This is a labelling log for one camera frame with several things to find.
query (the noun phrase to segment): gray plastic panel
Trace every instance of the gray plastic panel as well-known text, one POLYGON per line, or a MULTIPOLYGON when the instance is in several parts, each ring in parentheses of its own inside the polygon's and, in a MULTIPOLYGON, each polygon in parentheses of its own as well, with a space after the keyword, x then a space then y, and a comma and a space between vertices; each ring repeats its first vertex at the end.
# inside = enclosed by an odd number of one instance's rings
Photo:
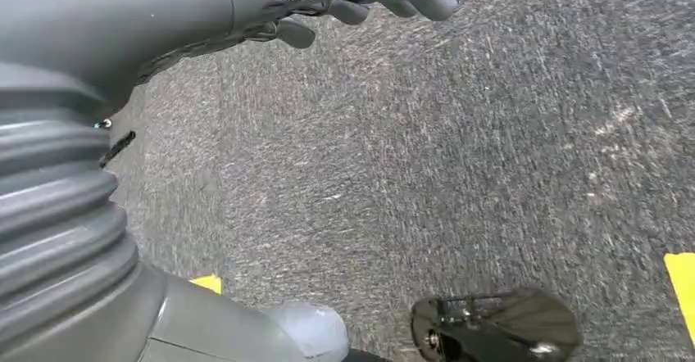
POLYGON ((224 360, 304 362, 268 316, 179 278, 170 278, 152 338, 224 360))
POLYGON ((207 354, 150 340, 140 362, 229 362, 207 354))
POLYGON ((0 61, 73 77, 110 115, 144 63, 229 33, 232 16, 231 0, 0 0, 0 61))

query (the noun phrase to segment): bolt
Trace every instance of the bolt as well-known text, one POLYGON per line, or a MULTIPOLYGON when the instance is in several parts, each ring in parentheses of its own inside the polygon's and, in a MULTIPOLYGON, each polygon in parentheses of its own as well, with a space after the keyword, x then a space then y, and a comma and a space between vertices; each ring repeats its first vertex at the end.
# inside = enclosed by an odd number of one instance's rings
POLYGON ((437 350, 439 348, 439 343, 439 335, 435 331, 429 331, 429 334, 425 337, 425 344, 432 350, 437 350))

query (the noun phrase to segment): yellow road marking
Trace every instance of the yellow road marking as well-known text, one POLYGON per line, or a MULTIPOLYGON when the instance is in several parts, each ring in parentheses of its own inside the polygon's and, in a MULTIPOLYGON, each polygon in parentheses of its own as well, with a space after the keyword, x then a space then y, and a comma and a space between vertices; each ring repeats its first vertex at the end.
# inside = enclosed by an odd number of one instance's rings
POLYGON ((215 274, 195 278, 191 280, 191 283, 197 284, 200 287, 205 287, 216 294, 222 295, 222 279, 218 278, 215 274))
POLYGON ((685 326, 695 344, 695 253, 667 254, 664 262, 678 297, 685 326))

